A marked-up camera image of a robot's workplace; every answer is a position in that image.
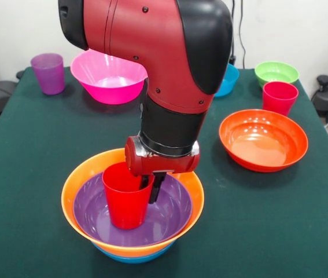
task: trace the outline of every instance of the plastic cup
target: plastic cup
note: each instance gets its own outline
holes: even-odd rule
[[[62,56],[54,53],[40,54],[31,60],[31,66],[44,94],[59,94],[65,89]]]
[[[154,177],[139,189],[142,177],[133,176],[126,162],[108,167],[102,174],[111,223],[120,229],[134,229],[145,220]]]
[[[297,88],[289,83],[267,83],[263,87],[263,109],[287,116],[297,96]]]

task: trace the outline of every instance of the orange bowl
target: orange bowl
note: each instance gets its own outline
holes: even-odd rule
[[[86,160],[80,164],[67,178],[64,187],[62,189],[61,204],[62,210],[67,221],[70,225],[83,237],[89,239],[91,242],[95,243],[98,247],[103,250],[121,257],[136,258],[144,257],[156,253],[170,243],[174,242],[176,239],[183,236],[188,232],[193,225],[199,219],[202,210],[204,208],[204,189],[201,185],[200,180],[194,172],[183,173],[183,174],[171,174],[173,177],[177,178],[183,186],[188,190],[192,199],[192,214],[190,216],[189,222],[183,228],[183,230],[176,236],[154,245],[142,246],[142,247],[122,247],[106,244],[104,242],[93,239],[92,237],[85,234],[78,223],[76,222],[75,216],[73,214],[73,203],[78,190],[83,186],[83,184],[96,174],[103,172],[107,167],[115,163],[125,161],[124,149],[113,149],[111,151],[103,152],[92,158]]]
[[[308,151],[308,137],[296,122],[266,110],[229,115],[220,125],[219,136],[237,163],[257,172],[280,171]]]

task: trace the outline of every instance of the plastic bowl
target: plastic bowl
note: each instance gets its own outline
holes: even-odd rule
[[[250,109],[229,115],[219,136],[229,155],[257,172],[285,169],[304,157],[308,137],[293,120],[266,110]]]
[[[104,253],[107,257],[114,259],[115,261],[118,262],[124,262],[125,264],[142,264],[145,262],[149,262],[152,261],[153,259],[158,258],[159,256],[163,255],[166,251],[168,251],[168,249],[174,244],[170,243],[167,247],[165,247],[164,249],[160,250],[159,252],[153,253],[152,255],[148,255],[148,256],[144,256],[144,257],[138,257],[138,258],[126,258],[126,257],[120,257],[120,256],[115,256],[113,254],[110,254],[108,252],[106,252],[105,250],[101,249],[100,247],[98,247],[97,245],[95,245],[93,243],[93,245],[100,250],[100,252]]]
[[[147,214],[142,225],[129,230],[117,228],[110,218],[106,187],[102,182],[102,174],[99,173],[78,191],[73,204],[73,214],[79,227],[90,237],[111,245],[126,247],[164,242],[179,234],[191,217],[191,196],[187,189],[170,175],[166,176],[161,184],[157,201],[148,204],[147,198],[147,205]]]
[[[298,71],[293,66],[277,62],[267,61],[256,66],[255,74],[260,87],[272,81],[282,81],[286,83],[295,83],[298,80]]]
[[[145,257],[152,255],[169,244],[174,242],[176,239],[183,236],[188,232],[193,225],[199,219],[202,210],[204,208],[204,189],[201,185],[200,180],[194,172],[182,173],[182,174],[171,174],[177,180],[179,180],[182,185],[188,190],[191,200],[192,200],[192,213],[189,222],[185,225],[183,230],[176,236],[157,244],[142,246],[142,247],[122,247],[114,246],[111,244],[106,244],[104,242],[93,239],[92,237],[85,234],[76,222],[75,216],[73,214],[73,203],[75,201],[75,196],[83,186],[83,184],[96,174],[103,172],[108,166],[125,161],[124,149],[114,149],[111,151],[103,152],[92,158],[86,160],[80,164],[67,178],[64,187],[62,189],[61,204],[62,210],[67,221],[70,225],[83,237],[89,239],[91,242],[96,244],[98,247],[104,251],[127,258]]]
[[[95,100],[105,104],[132,101],[147,78],[142,65],[94,50],[78,55],[71,64],[71,73]]]
[[[215,97],[223,97],[229,94],[233,88],[235,83],[239,78],[238,69],[232,64],[228,64],[226,74],[224,76],[222,85],[220,86],[219,91],[215,94]]]

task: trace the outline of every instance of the red cup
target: red cup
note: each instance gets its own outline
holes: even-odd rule
[[[267,83],[263,87],[263,109],[287,116],[297,96],[297,88],[289,83]]]
[[[111,223],[120,229],[134,229],[145,220],[154,177],[139,189],[142,177],[133,176],[126,162],[108,167],[102,174]]]

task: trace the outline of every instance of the white wall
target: white wall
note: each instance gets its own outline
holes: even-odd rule
[[[231,0],[224,0],[231,8]],[[241,66],[238,39],[240,0],[236,1],[235,53]],[[0,0],[0,79],[13,79],[34,55],[57,52],[69,65],[81,50],[64,38],[57,0]],[[244,0],[242,38],[246,67],[264,60],[295,65],[309,93],[315,78],[328,74],[328,0]]]
[[[57,2],[0,0],[0,80],[16,80],[16,72],[39,53],[59,53],[69,65],[82,51],[64,38]]]
[[[223,1],[231,9],[232,0]],[[241,1],[235,1],[235,55],[241,67]],[[292,64],[308,94],[317,88],[316,77],[328,74],[328,0],[244,0],[241,35],[246,68],[266,60]]]

